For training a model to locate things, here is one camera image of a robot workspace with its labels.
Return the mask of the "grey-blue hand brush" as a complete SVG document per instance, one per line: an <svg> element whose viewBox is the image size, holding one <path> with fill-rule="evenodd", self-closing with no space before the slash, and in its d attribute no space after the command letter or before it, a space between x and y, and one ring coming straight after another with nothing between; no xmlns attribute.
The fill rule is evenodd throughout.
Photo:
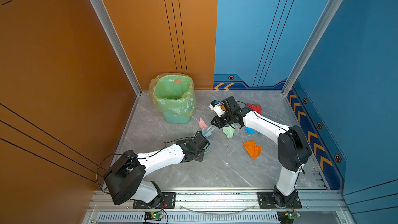
<svg viewBox="0 0 398 224"><path fill-rule="evenodd" d="M215 130L217 127L214 125L211 125L210 127L208 127L207 129L202 129L202 134L205 138L208 138L211 136L213 130Z"/></svg>

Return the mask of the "pink paper scrap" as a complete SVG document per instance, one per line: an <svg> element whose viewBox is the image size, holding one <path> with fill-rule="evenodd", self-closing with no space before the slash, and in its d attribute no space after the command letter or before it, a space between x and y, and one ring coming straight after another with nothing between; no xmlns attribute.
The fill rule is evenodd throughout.
<svg viewBox="0 0 398 224"><path fill-rule="evenodd" d="M208 125L205 123L205 121L204 121L202 118L200 118L199 127L200 127L201 129L205 129L205 130L208 129Z"/></svg>

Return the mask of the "orange paper ball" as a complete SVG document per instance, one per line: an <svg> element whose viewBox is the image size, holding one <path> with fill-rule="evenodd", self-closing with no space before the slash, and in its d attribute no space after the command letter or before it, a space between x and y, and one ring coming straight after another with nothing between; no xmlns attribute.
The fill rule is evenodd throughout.
<svg viewBox="0 0 398 224"><path fill-rule="evenodd" d="M253 159L256 159L262 152L262 147L257 145L253 140L244 142L243 146Z"/></svg>

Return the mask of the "grey-blue plastic dustpan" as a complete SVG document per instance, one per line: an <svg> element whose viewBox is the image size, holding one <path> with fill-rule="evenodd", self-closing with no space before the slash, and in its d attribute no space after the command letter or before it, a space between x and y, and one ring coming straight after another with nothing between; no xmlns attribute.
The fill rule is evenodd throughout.
<svg viewBox="0 0 398 224"><path fill-rule="evenodd" d="M214 139L211 136L205 136L207 140L207 145L204 148L205 153L208 153L210 151L210 148L214 142Z"/></svg>

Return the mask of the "light blue paper scrap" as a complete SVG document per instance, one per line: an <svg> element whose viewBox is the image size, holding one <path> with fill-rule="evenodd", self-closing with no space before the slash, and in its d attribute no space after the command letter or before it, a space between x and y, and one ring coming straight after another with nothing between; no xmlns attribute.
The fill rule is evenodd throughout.
<svg viewBox="0 0 398 224"><path fill-rule="evenodd" d="M203 135L205 138L208 138L209 136L211 136L211 133L212 133L212 129L211 129L211 128L208 128L207 130L202 129L202 135Z"/></svg>

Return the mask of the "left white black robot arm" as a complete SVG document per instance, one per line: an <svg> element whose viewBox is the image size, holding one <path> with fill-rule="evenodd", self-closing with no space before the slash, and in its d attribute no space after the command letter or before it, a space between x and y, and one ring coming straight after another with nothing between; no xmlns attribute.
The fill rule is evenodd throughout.
<svg viewBox="0 0 398 224"><path fill-rule="evenodd" d="M155 181L145 181L144 177L180 163L201 162L209 146L210 141L201 131L197 131L193 137L166 142L157 151L135 153L128 150L119 154L117 161L103 175L114 205L133 200L150 208L159 207L164 199L163 193Z"/></svg>

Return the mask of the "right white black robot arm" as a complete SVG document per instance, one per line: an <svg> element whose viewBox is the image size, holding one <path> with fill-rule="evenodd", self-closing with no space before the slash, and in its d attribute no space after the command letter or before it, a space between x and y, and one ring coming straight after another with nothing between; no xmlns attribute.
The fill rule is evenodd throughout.
<svg viewBox="0 0 398 224"><path fill-rule="evenodd" d="M294 207L294 204L299 204L297 181L299 175L305 173L304 166L312 155L302 128L298 125L290 127L272 121L248 105L240 107L232 96L222 101L213 100L209 107L217 114L211 121L212 125L221 129L237 123L241 127L258 131L277 144L277 157L281 170L271 203L278 208Z"/></svg>

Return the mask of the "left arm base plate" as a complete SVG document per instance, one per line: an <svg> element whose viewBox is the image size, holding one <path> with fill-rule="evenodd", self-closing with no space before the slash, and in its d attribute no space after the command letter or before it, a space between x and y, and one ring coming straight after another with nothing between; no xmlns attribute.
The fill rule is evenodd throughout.
<svg viewBox="0 0 398 224"><path fill-rule="evenodd" d="M134 209L174 209L176 201L175 192L164 192L156 196L151 202L134 201Z"/></svg>

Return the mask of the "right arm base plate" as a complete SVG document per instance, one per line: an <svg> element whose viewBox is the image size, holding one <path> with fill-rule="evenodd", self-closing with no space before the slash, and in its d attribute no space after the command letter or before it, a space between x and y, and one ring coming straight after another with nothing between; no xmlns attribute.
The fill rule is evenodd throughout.
<svg viewBox="0 0 398 224"><path fill-rule="evenodd" d="M302 204L297 191L294 191L289 196L284 196L282 193L274 192L258 192L258 203L261 209L272 208L291 208L301 209Z"/></svg>

